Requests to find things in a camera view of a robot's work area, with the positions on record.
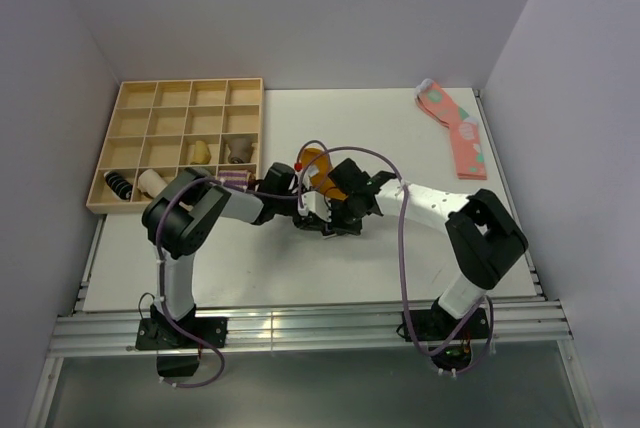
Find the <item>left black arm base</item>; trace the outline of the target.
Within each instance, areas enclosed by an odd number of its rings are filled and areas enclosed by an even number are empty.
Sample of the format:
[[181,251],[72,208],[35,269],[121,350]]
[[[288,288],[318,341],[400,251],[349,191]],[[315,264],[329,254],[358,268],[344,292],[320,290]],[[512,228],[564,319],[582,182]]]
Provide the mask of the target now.
[[200,366],[204,349],[223,348],[226,344],[226,317],[198,317],[196,308],[174,322],[177,330],[154,305],[138,326],[137,351],[158,352],[156,369],[160,377],[182,381],[192,377]]

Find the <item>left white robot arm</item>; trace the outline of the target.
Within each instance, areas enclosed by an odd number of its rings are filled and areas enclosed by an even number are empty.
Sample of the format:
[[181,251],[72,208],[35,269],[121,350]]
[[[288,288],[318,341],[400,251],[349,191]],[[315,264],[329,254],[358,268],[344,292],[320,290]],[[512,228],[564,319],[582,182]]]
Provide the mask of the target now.
[[260,226],[276,216],[296,217],[294,177],[292,167],[275,163],[264,178],[242,188],[187,168],[145,208],[142,225],[158,270],[154,314],[163,317],[158,333],[170,346],[183,347],[194,337],[195,254],[216,222],[225,218]]

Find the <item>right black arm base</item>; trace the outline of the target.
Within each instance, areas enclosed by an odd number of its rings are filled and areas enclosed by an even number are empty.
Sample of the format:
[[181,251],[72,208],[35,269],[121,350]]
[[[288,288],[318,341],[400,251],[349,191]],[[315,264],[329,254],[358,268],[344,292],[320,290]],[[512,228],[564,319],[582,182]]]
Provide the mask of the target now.
[[409,314],[420,348],[436,351],[429,360],[439,376],[457,378],[495,352],[495,310],[488,296],[460,320],[437,301],[429,309],[412,309]]

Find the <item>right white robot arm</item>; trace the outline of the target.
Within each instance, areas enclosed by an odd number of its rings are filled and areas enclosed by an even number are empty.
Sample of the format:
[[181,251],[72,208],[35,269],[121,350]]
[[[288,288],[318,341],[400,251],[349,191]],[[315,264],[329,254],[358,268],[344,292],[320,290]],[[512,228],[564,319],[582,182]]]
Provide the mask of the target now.
[[329,179],[346,195],[332,204],[334,229],[357,234],[371,214],[398,218],[398,260],[401,297],[408,304],[404,227],[411,220],[445,234],[458,264],[458,274],[435,301],[433,326],[452,338],[468,322],[467,314],[493,290],[529,248],[514,218],[494,192],[443,192],[410,184],[392,172],[370,176],[351,159],[333,168]]

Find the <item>mustard yellow striped sock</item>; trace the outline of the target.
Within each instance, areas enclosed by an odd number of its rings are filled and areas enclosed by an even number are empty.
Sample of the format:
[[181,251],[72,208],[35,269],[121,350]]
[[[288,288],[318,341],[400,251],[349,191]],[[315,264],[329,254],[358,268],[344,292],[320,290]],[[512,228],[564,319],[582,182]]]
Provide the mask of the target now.
[[306,169],[303,177],[304,185],[330,200],[342,201],[346,198],[346,194],[329,178],[333,165],[328,155],[320,156],[321,152],[321,149],[312,147],[306,147],[302,150],[299,163],[302,168]]

